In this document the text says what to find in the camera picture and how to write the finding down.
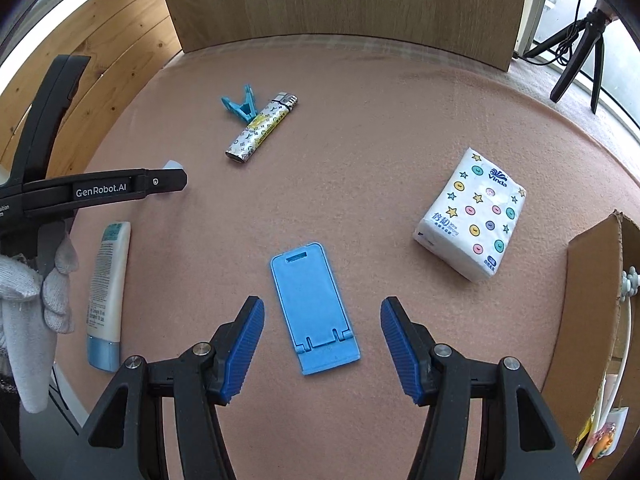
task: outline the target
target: metal screw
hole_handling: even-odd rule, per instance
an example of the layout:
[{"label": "metal screw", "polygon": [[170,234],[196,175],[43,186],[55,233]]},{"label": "metal screw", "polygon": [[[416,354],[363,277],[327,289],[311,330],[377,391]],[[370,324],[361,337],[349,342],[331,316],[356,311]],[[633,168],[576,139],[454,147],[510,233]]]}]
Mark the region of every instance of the metal screw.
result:
[{"label": "metal screw", "polygon": [[211,352],[209,343],[196,343],[193,345],[193,353],[196,355],[207,355],[209,352]]},{"label": "metal screw", "polygon": [[142,364],[142,357],[139,355],[132,355],[131,357],[127,357],[127,360],[124,361],[124,365],[130,370],[135,370]]},{"label": "metal screw", "polygon": [[440,357],[449,357],[451,355],[451,347],[443,344],[434,346],[433,351]]},{"label": "metal screw", "polygon": [[505,357],[504,361],[502,362],[504,363],[504,367],[509,370],[517,370],[518,368],[520,368],[520,361],[518,361],[515,357]]}]

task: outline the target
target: white lotion tube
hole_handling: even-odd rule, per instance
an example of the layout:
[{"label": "white lotion tube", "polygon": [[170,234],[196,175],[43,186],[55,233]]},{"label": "white lotion tube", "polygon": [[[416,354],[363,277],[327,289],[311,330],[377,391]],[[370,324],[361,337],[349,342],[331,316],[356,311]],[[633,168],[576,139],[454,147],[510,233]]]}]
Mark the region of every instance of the white lotion tube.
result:
[{"label": "white lotion tube", "polygon": [[120,321],[131,224],[109,224],[102,235],[86,311],[86,357],[100,370],[120,367]]}]

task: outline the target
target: cardboard box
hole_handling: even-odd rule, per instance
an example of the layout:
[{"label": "cardboard box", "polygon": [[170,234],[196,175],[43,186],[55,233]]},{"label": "cardboard box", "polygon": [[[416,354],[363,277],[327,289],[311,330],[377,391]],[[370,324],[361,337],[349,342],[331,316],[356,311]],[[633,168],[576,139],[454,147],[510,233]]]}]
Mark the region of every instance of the cardboard box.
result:
[{"label": "cardboard box", "polygon": [[[622,357],[620,281],[622,270],[640,269],[640,230],[615,211],[569,243],[562,321],[543,397],[573,449],[590,418],[606,373],[615,373]],[[635,312],[638,296],[632,298]],[[631,444],[640,426],[640,330],[632,326],[625,373],[613,407],[629,412],[618,448],[582,471],[582,478],[605,480]]]}]

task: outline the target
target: white glove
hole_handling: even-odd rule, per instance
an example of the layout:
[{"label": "white glove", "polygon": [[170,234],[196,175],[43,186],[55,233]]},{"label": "white glove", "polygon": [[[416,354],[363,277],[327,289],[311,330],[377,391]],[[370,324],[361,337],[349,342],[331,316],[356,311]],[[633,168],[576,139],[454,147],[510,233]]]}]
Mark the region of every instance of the white glove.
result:
[{"label": "white glove", "polygon": [[58,333],[74,329],[68,306],[68,274],[77,268],[78,257],[67,236],[56,251],[55,268],[44,284],[36,270],[0,255],[4,345],[20,400],[30,413],[47,407]]}]

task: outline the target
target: blue plastic clip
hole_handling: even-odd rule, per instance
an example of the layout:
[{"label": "blue plastic clip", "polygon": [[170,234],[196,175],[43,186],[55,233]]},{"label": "blue plastic clip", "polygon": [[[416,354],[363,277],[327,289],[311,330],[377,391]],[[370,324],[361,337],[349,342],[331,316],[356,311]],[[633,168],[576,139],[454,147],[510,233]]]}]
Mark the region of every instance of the blue plastic clip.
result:
[{"label": "blue plastic clip", "polygon": [[228,97],[221,97],[220,100],[227,110],[235,113],[247,123],[253,121],[258,114],[255,111],[254,91],[251,90],[251,85],[244,85],[244,103],[241,105],[232,103]]}]

